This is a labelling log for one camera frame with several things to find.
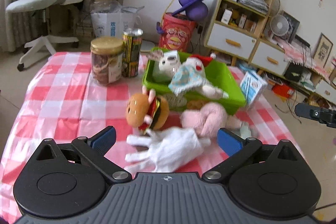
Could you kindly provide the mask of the purple saturn ball toy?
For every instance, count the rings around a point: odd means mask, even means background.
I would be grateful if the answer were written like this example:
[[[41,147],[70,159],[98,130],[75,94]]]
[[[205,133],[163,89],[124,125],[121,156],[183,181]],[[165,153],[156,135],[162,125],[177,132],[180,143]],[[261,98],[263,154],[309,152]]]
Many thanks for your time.
[[[172,16],[177,16],[178,14],[185,12],[185,15],[190,21],[202,21],[209,13],[209,9],[203,1],[204,0],[178,0],[181,8],[173,12]]]

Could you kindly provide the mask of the green plastic bin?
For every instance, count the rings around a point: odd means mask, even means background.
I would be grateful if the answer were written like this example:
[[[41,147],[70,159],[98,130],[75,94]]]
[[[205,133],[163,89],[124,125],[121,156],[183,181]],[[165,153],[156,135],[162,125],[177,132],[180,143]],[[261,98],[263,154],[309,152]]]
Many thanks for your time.
[[[142,83],[163,96],[170,110],[200,109],[217,102],[233,115],[245,106],[242,91],[224,63],[162,48],[153,48],[147,57]]]

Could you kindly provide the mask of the small white desk fan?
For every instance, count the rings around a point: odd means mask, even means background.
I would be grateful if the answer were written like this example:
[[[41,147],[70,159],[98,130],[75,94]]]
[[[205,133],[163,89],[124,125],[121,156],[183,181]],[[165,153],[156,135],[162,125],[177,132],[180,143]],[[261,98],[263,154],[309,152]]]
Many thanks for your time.
[[[270,20],[269,28],[271,39],[274,36],[284,36],[288,32],[289,22],[285,16],[277,14]]]

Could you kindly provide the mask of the santa hat plush doll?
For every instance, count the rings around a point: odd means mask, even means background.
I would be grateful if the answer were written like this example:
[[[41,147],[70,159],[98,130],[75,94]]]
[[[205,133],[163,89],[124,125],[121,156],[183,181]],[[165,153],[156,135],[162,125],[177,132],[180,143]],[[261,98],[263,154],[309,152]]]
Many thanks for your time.
[[[205,67],[208,66],[211,61],[213,61],[212,57],[200,55],[189,56],[175,73],[168,85],[169,89],[176,96],[189,91],[195,91],[212,100],[229,98],[228,93],[219,87],[213,86],[206,78]]]

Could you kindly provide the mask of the pink fluffy plush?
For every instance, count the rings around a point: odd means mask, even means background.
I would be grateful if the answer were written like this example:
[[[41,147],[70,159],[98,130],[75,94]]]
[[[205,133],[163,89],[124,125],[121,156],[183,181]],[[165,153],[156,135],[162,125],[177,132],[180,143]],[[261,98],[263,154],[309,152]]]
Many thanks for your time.
[[[221,128],[240,130],[243,122],[234,115],[228,115],[225,108],[209,102],[200,110],[185,110],[180,116],[183,128],[193,128],[199,138],[214,138]]]

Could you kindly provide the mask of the gold lid cookie jar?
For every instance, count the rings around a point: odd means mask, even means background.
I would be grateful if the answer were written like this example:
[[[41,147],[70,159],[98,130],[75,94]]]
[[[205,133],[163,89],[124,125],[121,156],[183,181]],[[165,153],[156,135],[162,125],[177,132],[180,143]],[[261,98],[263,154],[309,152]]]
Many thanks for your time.
[[[93,78],[102,85],[118,81],[122,73],[122,39],[101,36],[91,41]]]

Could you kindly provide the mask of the hamburger plush toy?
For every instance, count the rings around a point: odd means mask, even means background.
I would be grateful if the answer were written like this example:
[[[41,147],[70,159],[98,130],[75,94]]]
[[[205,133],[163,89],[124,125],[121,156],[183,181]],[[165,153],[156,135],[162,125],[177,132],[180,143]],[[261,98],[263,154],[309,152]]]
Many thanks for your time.
[[[170,113],[169,103],[154,89],[142,87],[142,92],[133,94],[126,105],[126,121],[128,125],[140,132],[147,129],[159,130],[165,124]]]

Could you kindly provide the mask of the white cardboard box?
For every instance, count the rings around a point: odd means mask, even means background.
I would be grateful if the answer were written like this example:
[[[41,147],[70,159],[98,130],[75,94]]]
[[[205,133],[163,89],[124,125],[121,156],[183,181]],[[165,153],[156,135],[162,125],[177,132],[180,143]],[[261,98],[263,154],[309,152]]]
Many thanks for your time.
[[[123,32],[142,23],[139,12],[144,8],[123,6],[118,1],[100,1],[91,4],[91,21],[95,36],[122,39]]]

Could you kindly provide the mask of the grey green cloth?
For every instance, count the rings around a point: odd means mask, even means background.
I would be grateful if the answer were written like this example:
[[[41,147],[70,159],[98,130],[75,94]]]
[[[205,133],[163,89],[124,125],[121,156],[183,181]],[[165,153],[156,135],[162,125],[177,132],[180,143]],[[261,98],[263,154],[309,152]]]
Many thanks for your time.
[[[252,130],[250,129],[249,124],[247,122],[243,122],[241,124],[240,129],[239,129],[239,136],[242,139],[247,139],[247,138],[250,138],[250,137],[254,137],[254,134],[253,134]]]

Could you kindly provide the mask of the wooden shelf cabinet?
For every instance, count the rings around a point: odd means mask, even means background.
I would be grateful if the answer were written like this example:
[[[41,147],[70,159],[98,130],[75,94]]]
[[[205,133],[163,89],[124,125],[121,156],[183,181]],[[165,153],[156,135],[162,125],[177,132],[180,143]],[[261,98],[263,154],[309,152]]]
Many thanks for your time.
[[[274,0],[264,1],[268,6],[274,3]],[[204,46],[231,56],[232,65],[244,60],[260,74],[265,71],[282,77],[289,61],[285,51],[263,34],[269,20],[269,12],[262,14],[234,0],[214,0],[205,26]]]

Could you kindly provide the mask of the blue white milk carton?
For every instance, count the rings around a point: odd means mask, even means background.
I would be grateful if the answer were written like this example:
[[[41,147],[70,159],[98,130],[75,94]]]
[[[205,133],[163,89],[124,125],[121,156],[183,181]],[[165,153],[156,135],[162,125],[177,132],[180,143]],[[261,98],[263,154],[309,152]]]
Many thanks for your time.
[[[255,71],[246,71],[240,82],[240,89],[246,101],[245,109],[250,109],[253,106],[254,102],[262,95],[267,85],[266,80]]]

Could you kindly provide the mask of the red chips bucket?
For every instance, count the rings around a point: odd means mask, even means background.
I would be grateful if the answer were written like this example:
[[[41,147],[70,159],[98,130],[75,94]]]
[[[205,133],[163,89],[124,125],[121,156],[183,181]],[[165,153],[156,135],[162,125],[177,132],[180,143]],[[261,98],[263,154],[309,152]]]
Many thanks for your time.
[[[186,52],[196,24],[185,15],[172,16],[171,12],[164,13],[161,22],[157,22],[159,47],[169,51]]]

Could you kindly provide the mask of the black yellow tin can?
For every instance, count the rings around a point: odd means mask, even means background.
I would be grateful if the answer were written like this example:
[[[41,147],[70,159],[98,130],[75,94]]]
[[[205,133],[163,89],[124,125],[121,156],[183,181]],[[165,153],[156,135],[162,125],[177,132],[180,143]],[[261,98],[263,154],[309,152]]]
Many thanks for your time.
[[[143,30],[140,28],[127,28],[123,32],[122,76],[125,78],[133,78],[138,75],[142,35]]]

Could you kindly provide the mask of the white reindeer plush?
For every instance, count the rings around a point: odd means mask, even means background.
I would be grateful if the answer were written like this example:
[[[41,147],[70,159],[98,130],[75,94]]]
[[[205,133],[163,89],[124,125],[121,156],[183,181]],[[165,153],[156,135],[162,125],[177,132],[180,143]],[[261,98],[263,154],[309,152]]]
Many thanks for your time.
[[[154,61],[153,78],[158,82],[171,81],[181,66],[178,51],[164,52],[161,49],[154,50],[148,55],[149,60]]]

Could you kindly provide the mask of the framed picture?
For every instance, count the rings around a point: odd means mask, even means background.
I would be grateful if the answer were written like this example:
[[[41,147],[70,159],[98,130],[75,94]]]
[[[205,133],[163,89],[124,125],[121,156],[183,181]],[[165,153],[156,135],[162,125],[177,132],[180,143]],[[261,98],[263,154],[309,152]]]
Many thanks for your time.
[[[315,63],[321,67],[325,67],[331,50],[333,49],[333,43],[328,39],[323,33],[320,34],[319,40],[313,55],[313,60]]]

